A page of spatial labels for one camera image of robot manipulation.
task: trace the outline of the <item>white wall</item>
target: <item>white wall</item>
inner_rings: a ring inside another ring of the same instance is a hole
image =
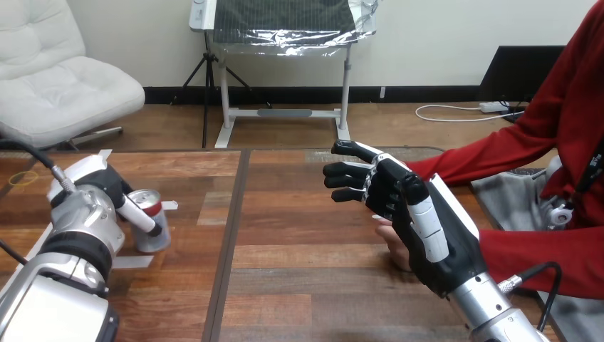
[[[203,53],[191,0],[68,0],[87,54],[143,86],[180,86]],[[353,86],[480,84],[499,45],[566,44],[595,0],[380,0],[353,47]],[[338,86],[343,56],[230,56],[252,86]],[[203,85],[203,73],[192,86]]]

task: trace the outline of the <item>black baseboard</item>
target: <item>black baseboard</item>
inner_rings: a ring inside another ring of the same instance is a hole
[[[231,105],[256,105],[270,103],[340,103],[342,87],[258,87],[252,92],[243,87],[229,87]],[[350,87],[349,103],[437,103],[475,101],[477,85],[437,85],[418,87],[386,87],[380,99],[381,87]],[[202,105],[204,87],[188,87],[182,93],[180,87],[145,87],[147,104],[170,104],[177,95],[176,104]],[[220,105],[220,91],[210,94],[211,105]]]

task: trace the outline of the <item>yellow rubber band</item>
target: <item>yellow rubber band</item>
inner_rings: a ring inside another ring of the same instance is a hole
[[[15,183],[14,182],[15,178],[17,178],[18,176],[21,176],[21,175],[33,175],[33,179],[28,182],[25,182],[25,183]],[[31,183],[35,182],[38,179],[38,177],[39,177],[38,174],[35,173],[34,171],[23,171],[23,172],[17,173],[16,175],[13,175],[12,177],[10,177],[9,184],[14,187],[24,187],[26,185],[30,185]]]

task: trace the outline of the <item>power strip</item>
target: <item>power strip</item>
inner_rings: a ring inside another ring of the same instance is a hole
[[[483,113],[494,113],[494,112],[504,112],[509,109],[509,103],[503,102],[505,105],[502,105],[499,102],[483,102],[480,104],[480,111]]]

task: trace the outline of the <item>soda can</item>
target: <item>soda can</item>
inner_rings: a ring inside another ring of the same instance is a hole
[[[170,246],[170,227],[166,214],[162,208],[162,200],[159,192],[149,189],[141,189],[131,192],[128,197],[145,214],[149,215],[162,228],[162,233],[156,237],[150,237],[134,225],[130,225],[132,236],[136,243],[136,249],[144,253],[158,252]]]

